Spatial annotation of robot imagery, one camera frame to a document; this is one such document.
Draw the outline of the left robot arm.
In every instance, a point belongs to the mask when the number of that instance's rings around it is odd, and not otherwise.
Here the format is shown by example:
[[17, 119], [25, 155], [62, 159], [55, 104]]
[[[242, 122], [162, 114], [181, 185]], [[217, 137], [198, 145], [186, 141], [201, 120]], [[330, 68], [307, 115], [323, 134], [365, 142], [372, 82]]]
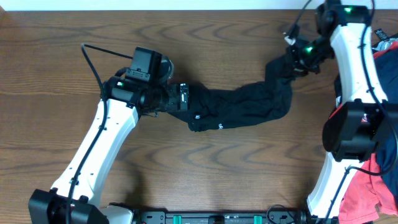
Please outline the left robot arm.
[[32, 194], [32, 223], [139, 223], [134, 210], [123, 204], [100, 207], [107, 176], [141, 116], [188, 110], [188, 85], [168, 83], [174, 65], [156, 51], [138, 47], [130, 60], [109, 80], [96, 80], [101, 99], [93, 123], [50, 190]]

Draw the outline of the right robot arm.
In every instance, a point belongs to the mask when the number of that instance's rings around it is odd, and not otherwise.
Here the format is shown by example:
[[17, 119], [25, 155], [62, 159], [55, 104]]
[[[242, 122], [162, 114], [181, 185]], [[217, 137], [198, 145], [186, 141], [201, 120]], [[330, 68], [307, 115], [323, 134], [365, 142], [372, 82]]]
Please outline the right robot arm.
[[323, 127], [325, 161], [298, 223], [336, 223], [354, 174], [389, 136], [397, 136], [397, 105], [389, 102], [374, 64], [374, 12], [373, 7], [325, 1], [315, 12], [318, 39], [300, 39], [297, 24], [285, 34], [292, 74], [318, 73], [322, 62], [335, 58], [342, 92], [340, 105]]

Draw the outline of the black polo shirt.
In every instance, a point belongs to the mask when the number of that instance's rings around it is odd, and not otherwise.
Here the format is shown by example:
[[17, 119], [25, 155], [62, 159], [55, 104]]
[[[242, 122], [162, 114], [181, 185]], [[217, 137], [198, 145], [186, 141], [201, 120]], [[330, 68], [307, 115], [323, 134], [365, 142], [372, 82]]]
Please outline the black polo shirt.
[[265, 80], [235, 90], [208, 89], [189, 84], [189, 109], [170, 112], [191, 131], [254, 126], [284, 117], [292, 102], [292, 63], [281, 56], [267, 63]]

